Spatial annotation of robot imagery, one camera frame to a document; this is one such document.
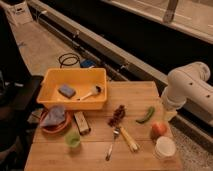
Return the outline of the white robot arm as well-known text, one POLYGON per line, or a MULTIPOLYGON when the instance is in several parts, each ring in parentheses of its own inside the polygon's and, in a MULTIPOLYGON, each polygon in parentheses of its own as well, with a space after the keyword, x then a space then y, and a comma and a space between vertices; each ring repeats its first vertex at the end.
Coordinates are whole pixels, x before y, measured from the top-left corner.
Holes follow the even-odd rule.
POLYGON ((212 119, 208 124, 213 126, 213 86, 207 83, 210 76, 210 68, 203 62, 193 62, 171 70, 161 95, 165 109, 180 109, 190 100, 203 112, 209 113, 212 119))

